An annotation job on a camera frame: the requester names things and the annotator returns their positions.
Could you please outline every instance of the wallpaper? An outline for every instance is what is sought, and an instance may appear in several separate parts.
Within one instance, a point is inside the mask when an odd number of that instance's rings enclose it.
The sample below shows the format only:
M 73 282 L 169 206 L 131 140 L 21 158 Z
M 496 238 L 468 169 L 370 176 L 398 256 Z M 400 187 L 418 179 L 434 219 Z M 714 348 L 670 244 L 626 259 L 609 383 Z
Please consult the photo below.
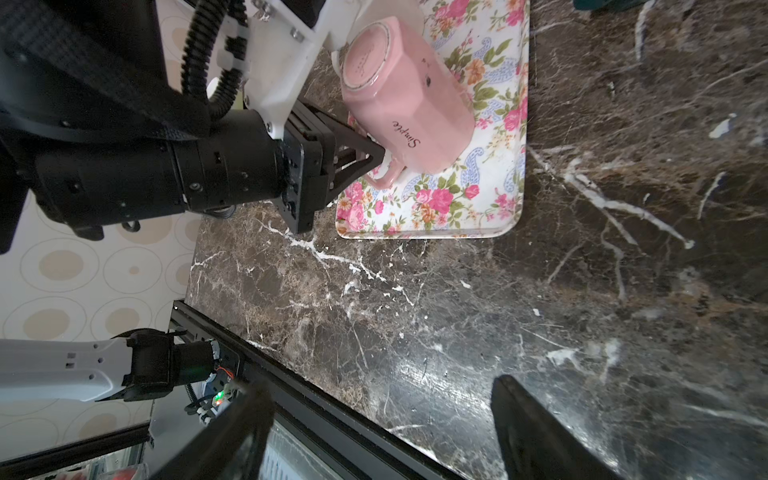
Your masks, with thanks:
M 157 12 L 169 84 L 180 89 L 192 11 L 158 0 Z M 213 66 L 209 80 L 219 71 Z M 29 194 L 13 247 L 0 256 L 0 337 L 81 342 L 166 330 L 172 302 L 184 298 L 199 226 L 187 212 L 142 220 L 136 233 L 105 227 L 104 239 L 91 242 L 50 221 Z M 144 422 L 150 412 L 151 402 L 3 402 L 0 389 L 0 461 Z

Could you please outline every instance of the pink mug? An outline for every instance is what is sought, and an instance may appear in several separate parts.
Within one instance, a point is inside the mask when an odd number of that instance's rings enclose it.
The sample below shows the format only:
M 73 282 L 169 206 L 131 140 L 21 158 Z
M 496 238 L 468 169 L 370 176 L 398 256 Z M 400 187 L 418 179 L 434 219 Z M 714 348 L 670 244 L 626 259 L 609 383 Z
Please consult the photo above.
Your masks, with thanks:
M 360 126 L 392 152 L 377 190 L 406 167 L 437 174 L 467 148 L 475 116 L 464 88 L 432 47 L 397 17 L 365 27 L 342 66 L 344 103 Z

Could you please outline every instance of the white bracket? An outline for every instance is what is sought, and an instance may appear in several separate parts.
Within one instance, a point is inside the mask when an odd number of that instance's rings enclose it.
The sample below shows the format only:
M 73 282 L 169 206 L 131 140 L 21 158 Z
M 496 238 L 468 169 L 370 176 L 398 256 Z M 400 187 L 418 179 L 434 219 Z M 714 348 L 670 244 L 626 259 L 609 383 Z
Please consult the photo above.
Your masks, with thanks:
M 246 106 L 259 112 L 272 138 L 280 139 L 320 48 L 335 51 L 344 46 L 361 0 L 326 0 L 314 28 L 280 0 L 266 3 L 269 19 L 261 21 L 257 15 L 248 21 L 250 73 L 243 91 Z

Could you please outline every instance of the dark brown marble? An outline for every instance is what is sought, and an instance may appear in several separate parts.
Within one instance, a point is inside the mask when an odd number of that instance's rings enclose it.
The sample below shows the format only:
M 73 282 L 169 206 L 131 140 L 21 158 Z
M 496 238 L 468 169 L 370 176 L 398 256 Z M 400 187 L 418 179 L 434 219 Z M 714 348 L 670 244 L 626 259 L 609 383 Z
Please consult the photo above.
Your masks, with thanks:
M 510 233 L 291 237 L 253 205 L 203 222 L 187 302 L 469 478 L 502 476 L 502 373 L 626 478 L 765 478 L 768 7 L 658 0 L 640 44 L 639 12 L 532 2 Z M 327 59 L 306 87 L 343 116 Z

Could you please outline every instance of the pink rose print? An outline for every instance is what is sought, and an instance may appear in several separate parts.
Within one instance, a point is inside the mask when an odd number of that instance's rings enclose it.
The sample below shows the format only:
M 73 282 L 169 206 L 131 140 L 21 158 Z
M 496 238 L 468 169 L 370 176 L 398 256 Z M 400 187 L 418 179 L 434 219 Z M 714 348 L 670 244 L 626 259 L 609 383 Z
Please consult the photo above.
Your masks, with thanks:
M 440 188 L 432 192 L 432 199 L 429 201 L 429 206 L 441 214 L 446 214 L 451 209 L 452 201 L 453 194 L 445 188 Z
M 525 3 L 522 0 L 508 0 L 507 8 L 509 8 L 507 25 L 514 27 L 522 22 L 525 17 Z
M 476 124 L 477 127 L 480 127 L 482 130 L 485 130 L 488 128 L 488 126 L 491 124 L 491 121 L 487 118 L 481 118 L 478 120 L 478 123 Z
M 362 204 L 357 203 L 354 207 L 349 211 L 349 216 L 346 219 L 346 222 L 349 224 L 349 228 L 355 231 L 362 230 L 362 227 L 365 225 L 365 212 L 362 209 Z
M 432 198 L 432 191 L 431 190 L 419 190 L 416 192 L 416 201 L 420 204 L 425 204 L 429 202 L 429 199 Z
M 480 187 L 477 185 L 470 185 L 467 187 L 466 190 L 464 190 L 464 196 L 467 197 L 469 200 L 475 198 L 480 193 Z
M 520 9 L 509 12 L 509 16 L 507 17 L 507 25 L 514 27 L 518 23 L 522 22 L 524 17 L 525 10 Z
M 346 190 L 344 190 L 344 193 L 353 203 L 359 202 L 362 200 L 362 184 L 360 182 L 355 182 L 354 184 L 349 185 Z
M 463 17 L 467 12 L 467 5 L 469 5 L 469 0 L 453 0 L 453 2 L 451 2 L 451 4 L 448 6 L 448 12 L 446 13 L 446 16 L 452 18 Z
M 528 118 L 528 97 L 520 100 L 520 105 L 516 110 L 510 110 L 504 117 L 504 127 L 507 131 L 513 131 Z

